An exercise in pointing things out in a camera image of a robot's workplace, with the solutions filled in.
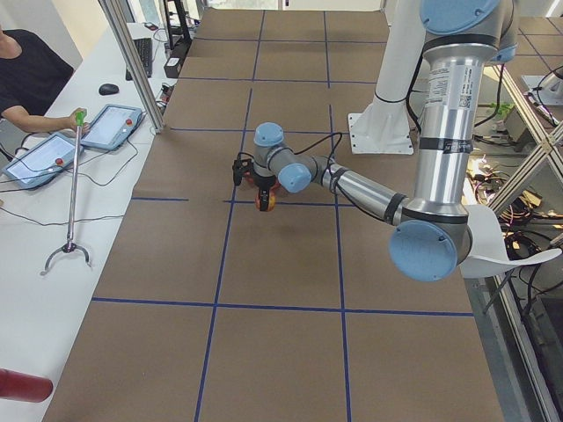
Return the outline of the person's hand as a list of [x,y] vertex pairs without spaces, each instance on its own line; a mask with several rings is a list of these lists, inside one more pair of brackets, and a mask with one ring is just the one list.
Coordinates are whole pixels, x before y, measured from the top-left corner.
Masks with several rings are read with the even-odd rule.
[[86,134],[90,130],[90,124],[85,120],[86,116],[87,110],[85,108],[79,107],[74,110],[69,116],[69,128],[73,131],[80,128],[82,133]]

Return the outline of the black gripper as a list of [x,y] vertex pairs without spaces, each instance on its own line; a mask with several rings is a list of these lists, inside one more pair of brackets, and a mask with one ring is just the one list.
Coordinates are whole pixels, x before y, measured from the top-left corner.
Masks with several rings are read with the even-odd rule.
[[258,191],[258,210],[260,212],[267,212],[270,210],[270,189],[272,189],[277,183],[277,177],[272,176],[262,176],[255,170],[250,170],[250,178],[252,179],[252,184],[259,188]]

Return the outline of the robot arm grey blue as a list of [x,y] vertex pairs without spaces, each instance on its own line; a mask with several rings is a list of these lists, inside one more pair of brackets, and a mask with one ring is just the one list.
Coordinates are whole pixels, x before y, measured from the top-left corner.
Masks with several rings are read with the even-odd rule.
[[298,193],[321,185],[394,227],[391,260],[407,277],[449,276],[473,242],[462,196],[483,70],[513,59],[518,19],[515,1],[398,3],[374,98],[348,127],[355,153],[418,157],[412,196],[333,156],[294,151],[273,122],[256,128],[253,155],[234,162],[234,183],[254,184],[262,211],[274,206],[277,187]]

